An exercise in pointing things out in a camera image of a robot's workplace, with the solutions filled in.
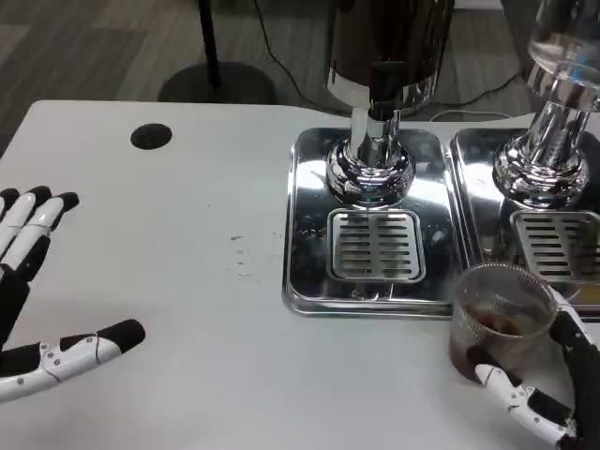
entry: drain grate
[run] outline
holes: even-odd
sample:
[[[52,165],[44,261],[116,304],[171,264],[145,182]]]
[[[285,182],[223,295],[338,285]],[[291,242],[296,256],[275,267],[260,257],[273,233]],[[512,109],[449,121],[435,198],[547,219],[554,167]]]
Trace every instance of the drain grate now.
[[[418,216],[410,211],[329,215],[330,269],[337,278],[415,283],[425,276]]]
[[[511,216],[528,268],[548,282],[600,284],[600,217],[517,211]]]

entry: white table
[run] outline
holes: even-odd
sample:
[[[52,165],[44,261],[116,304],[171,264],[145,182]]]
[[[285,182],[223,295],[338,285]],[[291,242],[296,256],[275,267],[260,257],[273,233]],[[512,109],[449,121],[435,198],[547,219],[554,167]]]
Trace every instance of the white table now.
[[[133,147],[149,122],[171,127],[171,143]],[[445,140],[464,127],[408,125]],[[10,343],[130,317],[147,339],[0,405],[1,448],[547,449],[452,369],[448,322],[308,319],[283,306],[290,147],[306,128],[344,126],[288,107],[34,105],[0,188],[45,184],[82,204],[53,235]],[[560,359],[548,350],[540,370]],[[569,398],[564,381],[540,379]]]

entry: robotic hand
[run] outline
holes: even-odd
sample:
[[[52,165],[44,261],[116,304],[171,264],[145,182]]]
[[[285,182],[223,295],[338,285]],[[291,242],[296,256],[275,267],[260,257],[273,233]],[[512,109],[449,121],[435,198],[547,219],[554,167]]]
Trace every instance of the robotic hand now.
[[[575,309],[556,291],[559,313],[550,336],[562,347],[575,391],[571,411],[542,391],[524,386],[504,370],[483,348],[472,347],[467,356],[481,384],[519,423],[561,450],[600,448],[600,351]]]
[[[47,187],[23,195],[0,192],[0,403],[34,394],[114,359],[145,338],[128,320],[96,333],[63,337],[2,351],[64,213],[79,204],[74,192],[52,197]]]

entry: brown liquid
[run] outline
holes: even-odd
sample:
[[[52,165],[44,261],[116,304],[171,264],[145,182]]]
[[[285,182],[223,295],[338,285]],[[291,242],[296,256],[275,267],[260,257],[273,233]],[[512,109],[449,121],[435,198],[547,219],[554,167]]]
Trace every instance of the brown liquid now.
[[[512,319],[498,314],[472,313],[476,321],[497,333],[510,336],[520,336],[518,326]]]
[[[469,310],[469,313],[479,323],[497,333],[502,333],[509,336],[521,335],[517,324],[509,317],[498,314],[475,313],[472,310]],[[450,339],[450,361],[452,361],[452,364],[456,370],[458,370],[460,375],[474,383],[481,384],[477,378],[477,375],[475,374],[474,367],[467,359],[467,354],[461,348],[461,346],[457,345],[456,342],[453,342],[452,339]]]
[[[403,61],[404,85],[420,82],[442,60],[453,10],[454,0],[329,0],[327,65],[369,86],[370,63]]]

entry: stainless steel drip tray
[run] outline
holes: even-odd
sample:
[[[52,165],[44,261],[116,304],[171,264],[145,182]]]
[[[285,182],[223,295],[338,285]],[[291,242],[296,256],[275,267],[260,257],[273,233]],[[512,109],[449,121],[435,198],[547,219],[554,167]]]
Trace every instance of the stainless steel drip tray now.
[[[513,216],[511,224],[511,216],[520,208],[507,201],[496,189],[492,163],[496,151],[524,131],[463,129],[450,143],[448,167],[459,197],[458,210],[467,263],[508,261],[526,265],[570,297],[579,313],[589,318],[600,318],[600,291],[593,286],[598,284],[598,275],[588,273],[588,269],[580,269],[581,260],[570,258],[570,250],[564,244],[576,232],[576,224],[569,220],[582,223],[582,215],[577,211],[599,212],[600,142],[589,133],[581,136],[580,148],[589,164],[591,182],[575,207],[571,208],[572,212],[576,212],[573,217],[556,216],[556,213],[550,213],[548,217],[521,214]],[[583,221],[595,223],[592,217],[595,215]],[[526,222],[525,219],[542,222]],[[548,240],[543,234],[555,241]]]
[[[344,204],[326,181],[326,156],[348,129],[314,128],[293,147],[283,300],[301,314],[448,317],[448,290],[463,270],[457,213],[437,137],[402,130],[416,163],[393,208]]]

